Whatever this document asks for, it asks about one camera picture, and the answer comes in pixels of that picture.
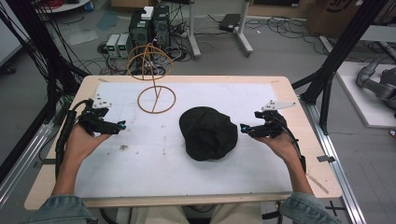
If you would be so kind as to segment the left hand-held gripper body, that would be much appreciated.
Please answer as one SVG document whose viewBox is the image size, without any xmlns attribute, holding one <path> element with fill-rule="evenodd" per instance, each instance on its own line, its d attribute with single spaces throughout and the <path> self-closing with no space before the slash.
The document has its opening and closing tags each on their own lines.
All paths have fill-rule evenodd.
<svg viewBox="0 0 396 224">
<path fill-rule="evenodd" d="M 112 129 L 108 125 L 110 122 L 104 120 L 111 103 L 97 94 L 93 98 L 83 101 L 83 104 L 85 108 L 78 116 L 78 123 L 87 133 L 104 134 L 105 130 Z"/>
</svg>

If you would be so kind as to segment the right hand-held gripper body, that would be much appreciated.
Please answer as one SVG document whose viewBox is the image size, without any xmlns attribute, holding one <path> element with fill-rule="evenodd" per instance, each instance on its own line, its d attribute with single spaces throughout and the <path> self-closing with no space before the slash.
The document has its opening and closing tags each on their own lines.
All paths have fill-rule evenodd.
<svg viewBox="0 0 396 224">
<path fill-rule="evenodd" d="M 255 112 L 255 117 L 264 119 L 263 125 L 260 125 L 256 132 L 263 132 L 264 137 L 275 138 L 283 132 L 290 133 L 285 118 L 278 112 L 279 109 L 295 106 L 295 102 L 279 102 L 271 100 L 262 107 L 261 111 Z"/>
</svg>

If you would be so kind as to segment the person's right hand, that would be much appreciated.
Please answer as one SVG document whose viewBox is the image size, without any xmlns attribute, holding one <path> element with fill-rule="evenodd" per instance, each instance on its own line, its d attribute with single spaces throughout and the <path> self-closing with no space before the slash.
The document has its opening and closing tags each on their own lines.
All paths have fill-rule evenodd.
<svg viewBox="0 0 396 224">
<path fill-rule="evenodd" d="M 275 138 L 255 137 L 255 140 L 264 143 L 286 164 L 300 164 L 299 155 L 290 137 L 282 133 Z"/>
</svg>

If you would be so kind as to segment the white table mat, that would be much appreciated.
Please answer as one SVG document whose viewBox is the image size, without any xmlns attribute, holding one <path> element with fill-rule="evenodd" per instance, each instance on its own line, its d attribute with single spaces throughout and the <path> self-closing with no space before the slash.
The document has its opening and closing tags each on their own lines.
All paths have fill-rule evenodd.
<svg viewBox="0 0 396 224">
<path fill-rule="evenodd" d="M 235 148 L 217 161 L 195 161 L 185 140 L 124 143 L 116 134 L 81 165 L 76 194 L 81 198 L 289 193 L 283 161 L 244 133 Z"/>
</svg>

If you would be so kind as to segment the thin wooden strip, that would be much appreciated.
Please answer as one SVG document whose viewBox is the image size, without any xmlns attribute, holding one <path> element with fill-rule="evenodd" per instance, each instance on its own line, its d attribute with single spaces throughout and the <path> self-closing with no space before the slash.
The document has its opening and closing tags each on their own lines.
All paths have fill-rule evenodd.
<svg viewBox="0 0 396 224">
<path fill-rule="evenodd" d="M 306 174 L 306 176 L 315 184 L 317 185 L 324 193 L 329 194 L 329 191 L 323 186 L 321 185 L 318 180 L 316 180 L 312 175 L 310 174 Z"/>
</svg>

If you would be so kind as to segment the grey power supply unit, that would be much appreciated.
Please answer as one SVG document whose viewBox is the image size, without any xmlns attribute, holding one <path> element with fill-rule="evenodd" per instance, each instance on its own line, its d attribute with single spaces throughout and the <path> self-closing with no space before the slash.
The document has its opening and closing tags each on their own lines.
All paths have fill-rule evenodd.
<svg viewBox="0 0 396 224">
<path fill-rule="evenodd" d="M 121 58 L 127 58 L 132 47 L 131 38 L 128 34 L 121 34 L 118 41 L 119 55 Z"/>
<path fill-rule="evenodd" d="M 119 58 L 119 50 L 118 50 L 118 41 L 119 35 L 111 35 L 110 38 L 106 42 L 107 53 L 110 58 Z"/>
</svg>

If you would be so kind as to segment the white floor board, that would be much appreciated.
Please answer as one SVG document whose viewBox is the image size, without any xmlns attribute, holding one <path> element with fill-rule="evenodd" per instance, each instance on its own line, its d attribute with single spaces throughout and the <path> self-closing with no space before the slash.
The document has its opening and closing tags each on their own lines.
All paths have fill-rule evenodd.
<svg viewBox="0 0 396 224">
<path fill-rule="evenodd" d="M 387 107 L 375 94 L 356 84 L 359 71 L 366 63 L 344 62 L 337 76 L 366 127 L 396 128 L 395 110 Z"/>
</svg>

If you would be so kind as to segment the person's right denim sleeve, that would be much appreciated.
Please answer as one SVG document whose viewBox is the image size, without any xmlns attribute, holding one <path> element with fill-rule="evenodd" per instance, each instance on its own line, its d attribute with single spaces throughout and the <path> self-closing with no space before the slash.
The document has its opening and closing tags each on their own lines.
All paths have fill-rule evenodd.
<svg viewBox="0 0 396 224">
<path fill-rule="evenodd" d="M 279 212 L 298 224 L 342 224 L 317 197 L 304 192 L 293 192 L 280 205 Z"/>
</svg>

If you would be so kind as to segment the person's left denim sleeve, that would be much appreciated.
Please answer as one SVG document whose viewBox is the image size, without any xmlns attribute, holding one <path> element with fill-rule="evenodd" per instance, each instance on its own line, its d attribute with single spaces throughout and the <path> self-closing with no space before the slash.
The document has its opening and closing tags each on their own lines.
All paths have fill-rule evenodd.
<svg viewBox="0 0 396 224">
<path fill-rule="evenodd" d="M 98 224 L 83 200 L 73 195 L 49 197 L 37 211 L 18 224 Z"/>
</svg>

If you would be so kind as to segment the flat black box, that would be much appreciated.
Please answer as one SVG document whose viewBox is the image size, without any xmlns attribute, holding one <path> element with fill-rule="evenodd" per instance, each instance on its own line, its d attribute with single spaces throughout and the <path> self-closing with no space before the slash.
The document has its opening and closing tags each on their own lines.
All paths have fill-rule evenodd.
<svg viewBox="0 0 396 224">
<path fill-rule="evenodd" d="M 238 24 L 240 17 L 240 14 L 226 14 L 219 24 L 219 29 L 232 32 L 233 28 Z"/>
</svg>

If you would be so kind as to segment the white device on tower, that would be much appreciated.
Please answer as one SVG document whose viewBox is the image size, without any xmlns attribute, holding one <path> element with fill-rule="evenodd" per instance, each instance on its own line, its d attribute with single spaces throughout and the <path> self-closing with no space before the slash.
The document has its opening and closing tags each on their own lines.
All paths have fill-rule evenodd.
<svg viewBox="0 0 396 224">
<path fill-rule="evenodd" d="M 141 14 L 141 19 L 144 21 L 150 21 L 154 12 L 154 7 L 144 7 Z"/>
</svg>

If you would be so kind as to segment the white round table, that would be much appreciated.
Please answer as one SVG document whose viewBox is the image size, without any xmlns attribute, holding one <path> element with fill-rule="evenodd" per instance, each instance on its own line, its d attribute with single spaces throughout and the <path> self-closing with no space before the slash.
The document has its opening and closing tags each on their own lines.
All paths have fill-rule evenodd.
<svg viewBox="0 0 396 224">
<path fill-rule="evenodd" d="M 44 2 L 40 2 L 36 4 L 35 11 L 39 13 L 65 12 L 79 7 L 84 7 L 86 4 L 89 4 L 90 2 L 91 0 L 78 0 L 78 2 L 75 4 L 63 3 L 61 6 L 58 7 L 50 7 L 49 5 L 46 5 Z"/>
</svg>

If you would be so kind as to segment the cardboard box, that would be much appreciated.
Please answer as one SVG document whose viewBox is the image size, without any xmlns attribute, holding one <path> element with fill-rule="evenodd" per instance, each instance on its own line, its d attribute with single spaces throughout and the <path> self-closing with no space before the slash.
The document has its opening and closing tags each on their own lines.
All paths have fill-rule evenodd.
<svg viewBox="0 0 396 224">
<path fill-rule="evenodd" d="M 383 14 L 392 0 L 315 0 L 305 28 L 311 35 L 340 37 L 347 29 Z"/>
</svg>

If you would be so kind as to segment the white table leg frame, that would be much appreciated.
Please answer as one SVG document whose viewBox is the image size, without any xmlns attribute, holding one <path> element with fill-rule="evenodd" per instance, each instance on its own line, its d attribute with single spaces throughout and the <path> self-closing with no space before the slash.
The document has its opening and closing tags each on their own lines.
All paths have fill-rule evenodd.
<svg viewBox="0 0 396 224">
<path fill-rule="evenodd" d="M 201 58 L 202 53 L 198 47 L 198 43 L 194 36 L 194 2 L 195 0 L 188 0 L 190 17 L 189 17 L 189 28 L 187 30 L 187 38 L 191 46 L 192 58 L 194 60 L 197 60 Z M 245 51 L 247 57 L 253 52 L 253 48 L 250 46 L 244 34 L 250 2 L 251 0 L 243 0 L 240 23 L 237 27 L 233 28 L 233 32 L 236 34 L 236 37 L 242 44 L 243 50 Z"/>
</svg>

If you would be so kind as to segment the black metal frame stand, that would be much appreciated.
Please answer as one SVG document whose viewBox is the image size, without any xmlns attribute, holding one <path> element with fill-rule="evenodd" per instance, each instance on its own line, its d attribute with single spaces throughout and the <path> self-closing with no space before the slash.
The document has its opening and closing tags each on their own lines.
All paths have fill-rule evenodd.
<svg viewBox="0 0 396 224">
<path fill-rule="evenodd" d="M 80 84 L 79 79 L 87 77 L 89 73 L 76 67 L 61 54 L 50 37 L 50 32 L 38 13 L 41 1 L 34 0 L 6 0 L 10 10 L 16 16 L 27 34 L 27 40 L 21 37 L 13 25 L 12 19 L 0 9 L 0 20 L 21 43 L 22 48 L 33 60 L 41 76 L 47 82 L 48 100 L 17 145 L 7 155 L 0 165 L 0 184 L 6 181 L 11 169 L 15 167 L 24 148 L 38 131 L 41 124 L 47 124 L 55 116 L 55 104 L 63 96 L 76 94 Z"/>
<path fill-rule="evenodd" d="M 315 105 L 318 97 L 322 95 L 318 124 L 325 134 L 328 134 L 332 80 L 387 2 L 388 0 L 363 0 L 360 9 L 339 37 L 323 65 L 315 73 L 291 84 L 294 90 L 308 84 L 306 91 L 301 94 L 301 99 L 308 105 Z"/>
</svg>

